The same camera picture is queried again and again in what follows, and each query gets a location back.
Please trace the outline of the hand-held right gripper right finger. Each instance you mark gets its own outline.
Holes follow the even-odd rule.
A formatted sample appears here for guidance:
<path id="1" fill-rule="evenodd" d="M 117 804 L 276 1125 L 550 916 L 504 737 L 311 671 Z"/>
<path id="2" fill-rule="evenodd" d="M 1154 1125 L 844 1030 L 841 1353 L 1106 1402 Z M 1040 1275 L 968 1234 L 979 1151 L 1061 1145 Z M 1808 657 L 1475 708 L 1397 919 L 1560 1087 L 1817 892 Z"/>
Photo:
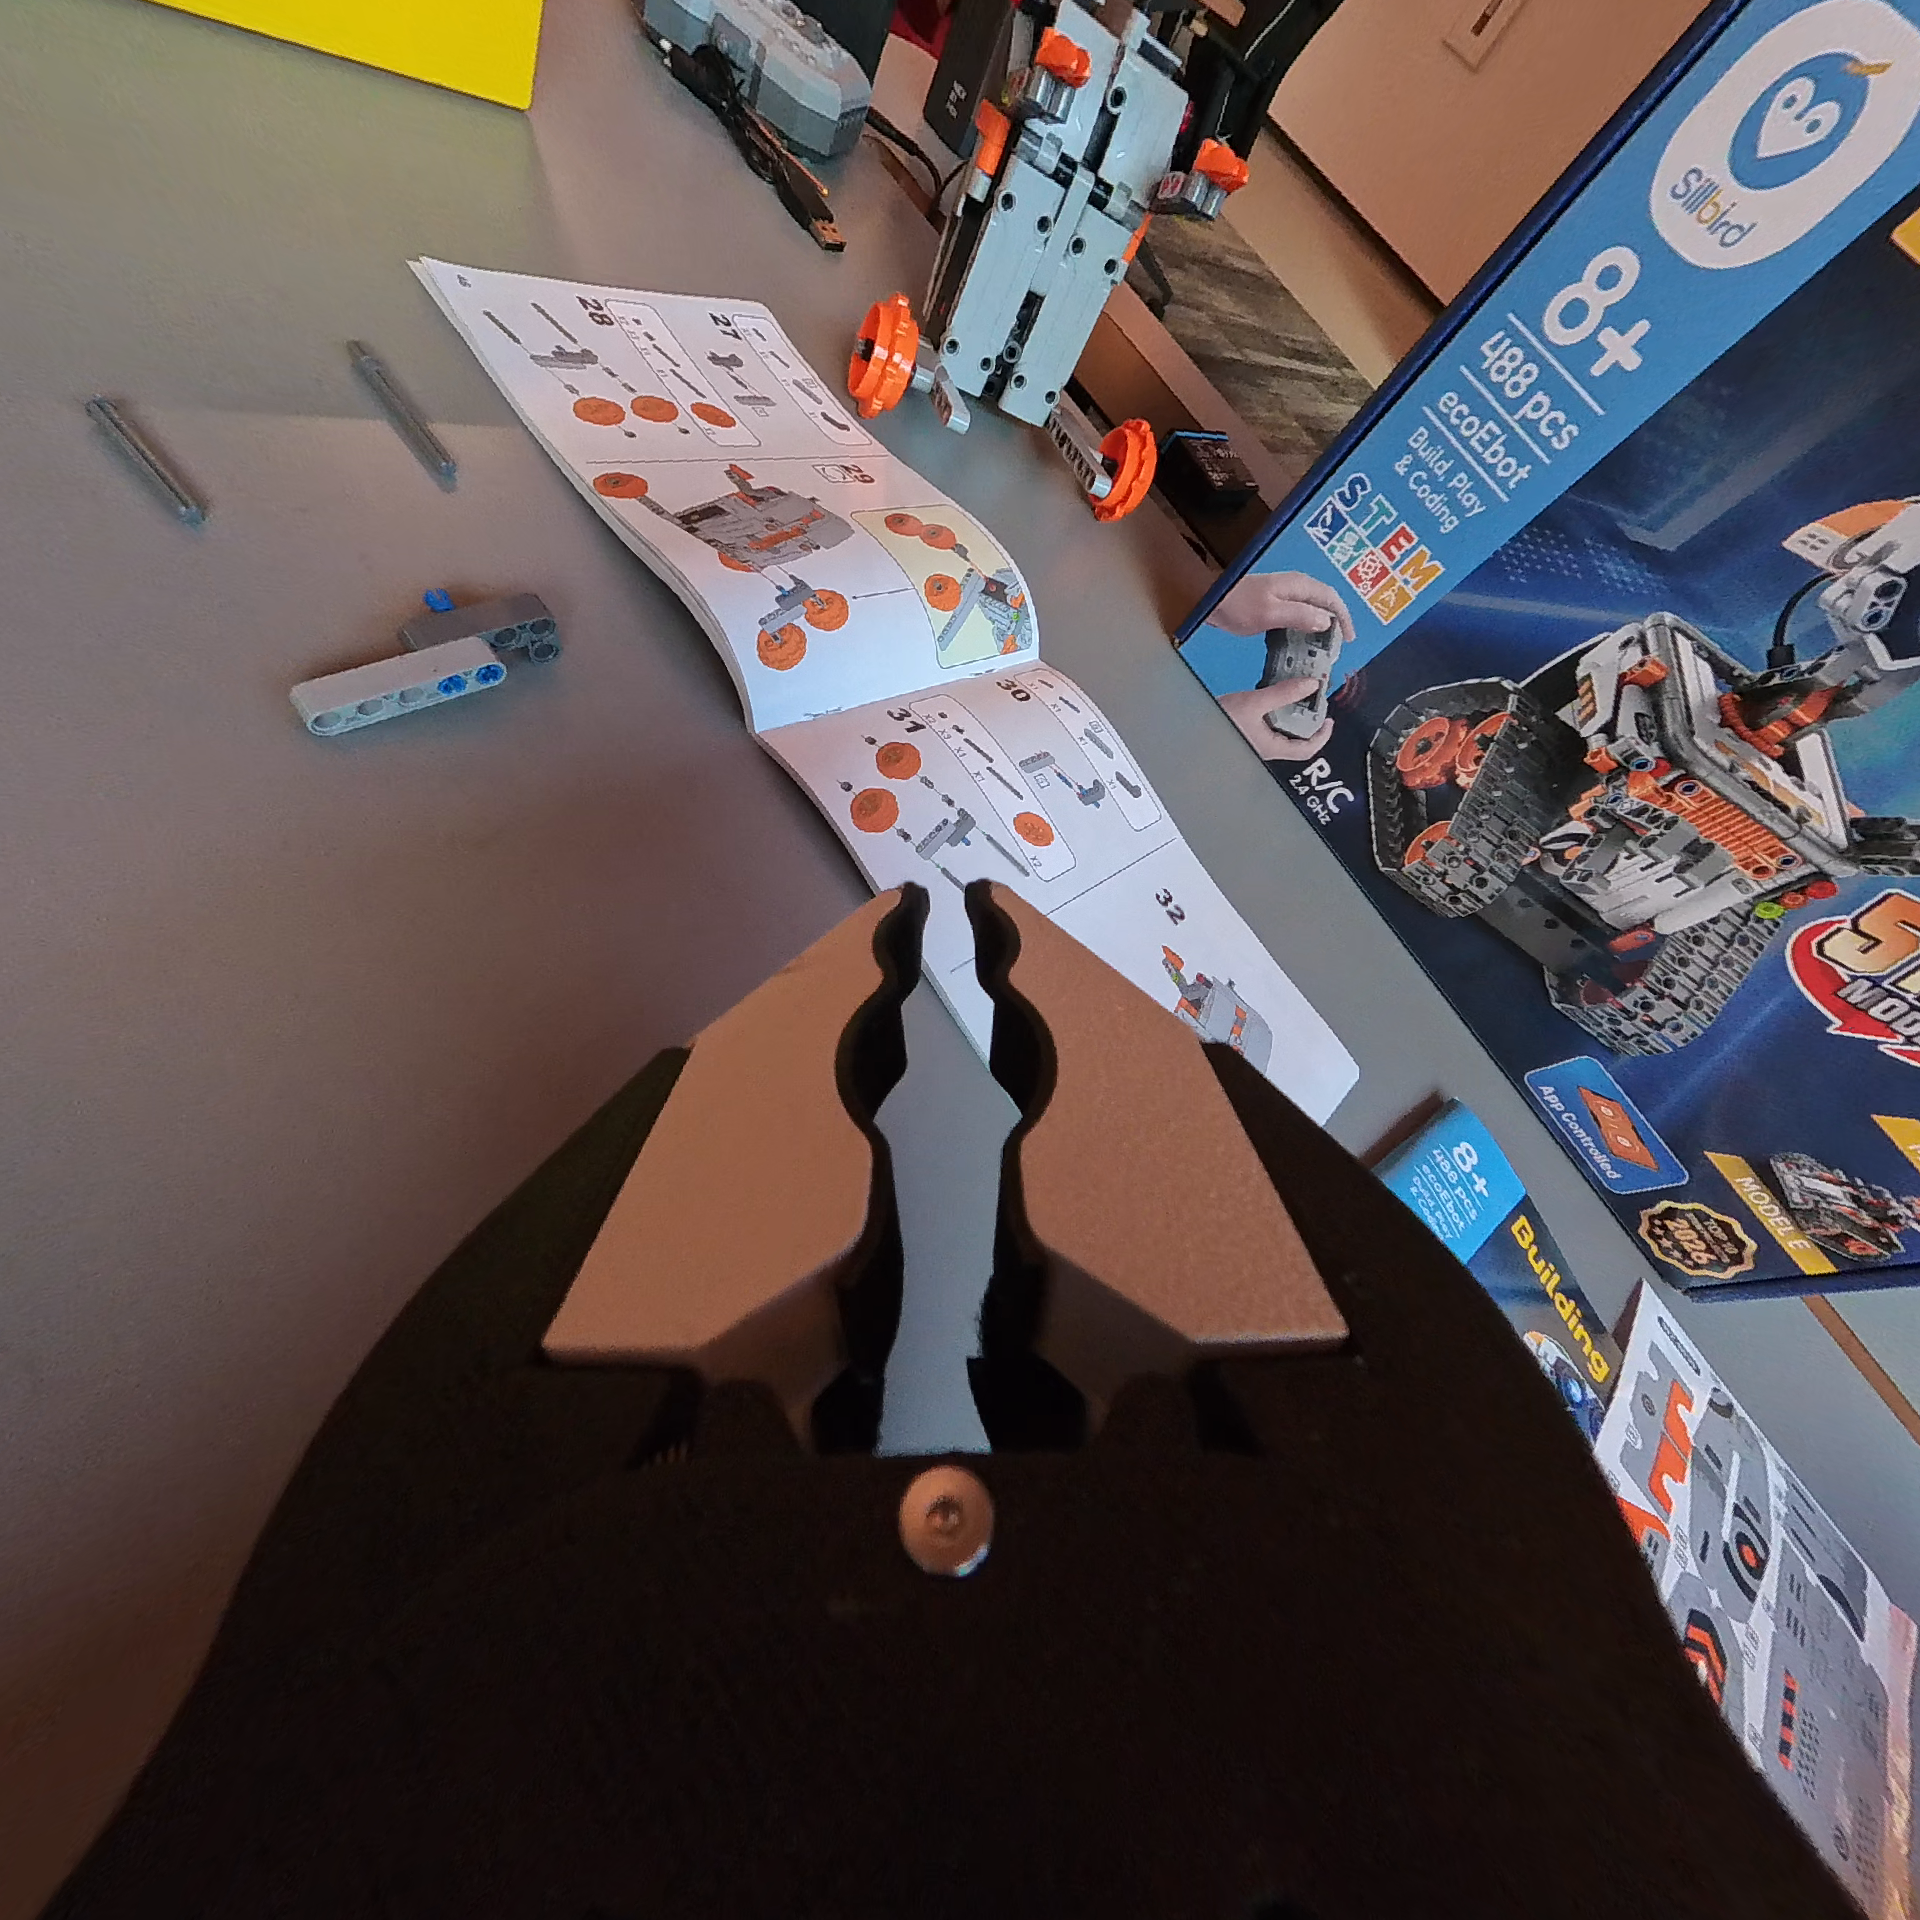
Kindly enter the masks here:
<path id="1" fill-rule="evenodd" d="M 1335 1349 L 1348 1323 L 1208 1048 L 1019 894 L 968 884 L 1019 1109 L 968 1361 L 986 1420 L 1095 1420 L 1142 1375 Z"/>

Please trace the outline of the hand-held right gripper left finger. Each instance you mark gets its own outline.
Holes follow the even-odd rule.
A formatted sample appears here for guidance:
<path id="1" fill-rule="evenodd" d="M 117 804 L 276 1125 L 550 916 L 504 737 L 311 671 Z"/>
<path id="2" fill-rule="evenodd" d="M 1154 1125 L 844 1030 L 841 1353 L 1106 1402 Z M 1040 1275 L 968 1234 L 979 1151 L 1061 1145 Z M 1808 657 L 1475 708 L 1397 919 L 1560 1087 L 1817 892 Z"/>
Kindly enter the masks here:
<path id="1" fill-rule="evenodd" d="M 873 1420 L 902 1245 L 876 1115 L 905 1066 L 920 887 L 902 884 L 704 1027 L 541 1339 L 562 1364 L 755 1379 Z"/>

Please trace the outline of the grey beam with blue pin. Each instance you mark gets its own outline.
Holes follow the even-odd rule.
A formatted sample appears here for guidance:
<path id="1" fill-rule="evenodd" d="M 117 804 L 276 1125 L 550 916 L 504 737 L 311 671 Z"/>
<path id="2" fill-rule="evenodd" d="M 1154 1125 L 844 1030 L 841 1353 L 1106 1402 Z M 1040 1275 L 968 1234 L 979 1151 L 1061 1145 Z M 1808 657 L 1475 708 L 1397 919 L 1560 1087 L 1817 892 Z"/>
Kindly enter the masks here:
<path id="1" fill-rule="evenodd" d="M 289 688 L 299 722 L 318 737 L 340 737 L 490 690 L 508 675 L 508 660 L 557 660 L 555 615 L 534 592 L 454 603 L 440 587 L 399 628 L 401 652 Z"/>

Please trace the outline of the thin dark axle piece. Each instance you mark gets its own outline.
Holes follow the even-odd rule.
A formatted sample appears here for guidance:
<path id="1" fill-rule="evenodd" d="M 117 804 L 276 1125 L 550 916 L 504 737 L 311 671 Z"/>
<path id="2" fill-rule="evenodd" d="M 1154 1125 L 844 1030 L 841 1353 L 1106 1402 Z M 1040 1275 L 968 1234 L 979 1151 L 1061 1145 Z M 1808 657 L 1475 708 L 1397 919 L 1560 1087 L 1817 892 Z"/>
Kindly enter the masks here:
<path id="1" fill-rule="evenodd" d="M 420 466 L 433 478 L 435 485 L 452 492 L 460 481 L 460 466 L 420 402 L 369 343 L 358 338 L 348 340 L 345 354 L 352 372 L 369 392 L 384 418 L 395 428 L 401 442 L 417 457 Z"/>
<path id="2" fill-rule="evenodd" d="M 210 510 L 204 492 L 133 414 L 104 394 L 85 396 L 83 411 L 115 454 L 166 499 L 168 510 L 179 524 L 202 527 L 208 522 Z"/>

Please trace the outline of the yellow plastic bin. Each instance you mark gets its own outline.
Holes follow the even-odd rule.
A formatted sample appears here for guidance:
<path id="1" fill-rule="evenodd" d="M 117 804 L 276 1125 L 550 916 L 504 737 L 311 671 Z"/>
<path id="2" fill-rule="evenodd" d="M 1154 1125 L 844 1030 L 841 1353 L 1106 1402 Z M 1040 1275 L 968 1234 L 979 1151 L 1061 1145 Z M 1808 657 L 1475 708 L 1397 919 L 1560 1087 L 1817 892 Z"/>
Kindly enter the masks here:
<path id="1" fill-rule="evenodd" d="M 168 7 L 526 109 L 544 1 L 168 1 Z"/>

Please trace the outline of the grey desk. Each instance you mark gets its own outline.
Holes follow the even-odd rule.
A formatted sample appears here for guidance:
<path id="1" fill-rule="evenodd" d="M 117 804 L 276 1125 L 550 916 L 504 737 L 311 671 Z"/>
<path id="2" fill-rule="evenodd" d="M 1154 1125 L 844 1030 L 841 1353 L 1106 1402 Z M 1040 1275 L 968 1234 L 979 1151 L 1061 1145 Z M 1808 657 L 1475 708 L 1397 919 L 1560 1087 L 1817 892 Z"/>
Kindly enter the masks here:
<path id="1" fill-rule="evenodd" d="M 914 1462 L 755 1394 L 517 1360 L 677 1043 L 863 887 L 706 637 L 521 432 L 414 251 L 731 289 L 837 351 L 929 233 L 880 155 L 815 254 L 643 57 L 550 3 L 515 113 L 137 3 L 3 3 L 3 1913 L 1843 1916 L 1693 1696 L 1604 1482 L 1344 1151 L 1467 1064 L 1101 538 L 1000 430 L 893 442 L 1031 569 L 1260 933 L 1386 1091 L 1271 1115 L 1388 1332 Z M 446 492 L 360 340 L 457 464 Z M 198 484 L 187 527 L 83 410 Z M 559 656 L 340 736 L 301 681 L 534 593 Z M 1404 1045 L 1413 1068 L 1390 1066 Z"/>

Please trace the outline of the small colourful booklet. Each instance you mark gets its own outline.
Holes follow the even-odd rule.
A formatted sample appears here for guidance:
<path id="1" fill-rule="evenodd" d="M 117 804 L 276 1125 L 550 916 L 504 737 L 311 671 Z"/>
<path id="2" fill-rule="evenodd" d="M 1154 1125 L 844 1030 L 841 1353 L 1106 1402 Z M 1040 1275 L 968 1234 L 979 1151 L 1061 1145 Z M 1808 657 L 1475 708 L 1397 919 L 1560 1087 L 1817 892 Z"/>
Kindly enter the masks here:
<path id="1" fill-rule="evenodd" d="M 1618 1387 L 1619 1342 L 1484 1121 L 1448 1102 L 1376 1175 L 1494 1298 L 1575 1426 L 1598 1441 Z"/>

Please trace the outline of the open white instruction booklet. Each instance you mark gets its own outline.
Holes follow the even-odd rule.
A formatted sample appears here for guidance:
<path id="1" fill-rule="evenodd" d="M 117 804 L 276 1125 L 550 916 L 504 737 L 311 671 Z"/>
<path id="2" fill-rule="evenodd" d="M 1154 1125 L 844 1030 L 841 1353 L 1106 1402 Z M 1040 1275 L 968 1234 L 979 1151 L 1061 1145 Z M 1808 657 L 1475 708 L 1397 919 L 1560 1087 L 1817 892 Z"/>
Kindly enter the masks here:
<path id="1" fill-rule="evenodd" d="M 923 972 L 976 1049 L 994 1010 L 962 894 L 996 880 L 1331 1115 L 1358 1066 L 1091 696 L 1043 663 L 1009 549 L 829 396 L 768 306 L 438 258 L 412 269 L 701 624 L 752 731 L 872 887 L 926 886 Z"/>

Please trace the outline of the blue toy robot box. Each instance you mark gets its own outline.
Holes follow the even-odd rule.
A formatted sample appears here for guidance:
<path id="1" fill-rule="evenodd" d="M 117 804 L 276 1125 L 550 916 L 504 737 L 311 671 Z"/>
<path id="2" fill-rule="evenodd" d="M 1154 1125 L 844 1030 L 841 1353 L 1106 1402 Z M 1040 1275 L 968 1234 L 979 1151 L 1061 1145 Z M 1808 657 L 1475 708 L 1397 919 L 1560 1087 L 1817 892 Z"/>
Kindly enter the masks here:
<path id="1" fill-rule="evenodd" d="M 1668 1283 L 1916 1283 L 1917 6 L 1715 3 L 1180 634 Z"/>

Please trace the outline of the white orange booklet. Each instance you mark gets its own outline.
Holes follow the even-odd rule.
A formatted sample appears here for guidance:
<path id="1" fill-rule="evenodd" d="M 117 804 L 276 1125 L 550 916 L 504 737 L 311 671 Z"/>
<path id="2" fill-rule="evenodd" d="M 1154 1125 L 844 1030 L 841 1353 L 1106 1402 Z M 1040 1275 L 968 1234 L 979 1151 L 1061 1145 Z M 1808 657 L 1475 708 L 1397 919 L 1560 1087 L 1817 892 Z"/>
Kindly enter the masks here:
<path id="1" fill-rule="evenodd" d="M 1916 1625 L 1647 1286 L 1596 1462 L 1688 1662 L 1869 1916 L 1916 1916 Z"/>

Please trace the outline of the small black module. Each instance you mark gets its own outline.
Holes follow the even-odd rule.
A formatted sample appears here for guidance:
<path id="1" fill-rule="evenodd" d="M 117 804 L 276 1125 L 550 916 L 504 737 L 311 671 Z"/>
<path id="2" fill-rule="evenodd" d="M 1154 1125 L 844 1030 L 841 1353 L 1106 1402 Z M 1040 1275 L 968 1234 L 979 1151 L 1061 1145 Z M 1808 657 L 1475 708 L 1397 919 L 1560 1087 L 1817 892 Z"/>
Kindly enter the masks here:
<path id="1" fill-rule="evenodd" d="M 1188 516 L 1236 513 L 1261 503 L 1258 480 L 1229 434 L 1168 430 L 1158 443 L 1156 487 Z"/>

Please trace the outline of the grey orange robot model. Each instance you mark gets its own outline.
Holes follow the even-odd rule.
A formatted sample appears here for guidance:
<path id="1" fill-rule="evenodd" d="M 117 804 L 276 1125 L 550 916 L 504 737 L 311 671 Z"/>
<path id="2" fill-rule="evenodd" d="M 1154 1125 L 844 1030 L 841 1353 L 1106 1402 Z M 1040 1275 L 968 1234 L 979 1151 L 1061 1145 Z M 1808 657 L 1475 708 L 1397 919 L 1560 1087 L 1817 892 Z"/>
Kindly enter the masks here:
<path id="1" fill-rule="evenodd" d="M 1210 221 L 1248 179 L 1190 111 L 1182 59 L 1145 3 L 1019 3 L 1009 76 L 973 109 L 923 322 L 891 295 L 857 329 L 857 411 L 872 419 L 917 389 L 965 430 L 965 402 L 984 400 L 1045 430 L 1097 520 L 1129 513 L 1154 480 L 1152 428 L 1097 434 L 1067 385 L 1149 219 Z"/>

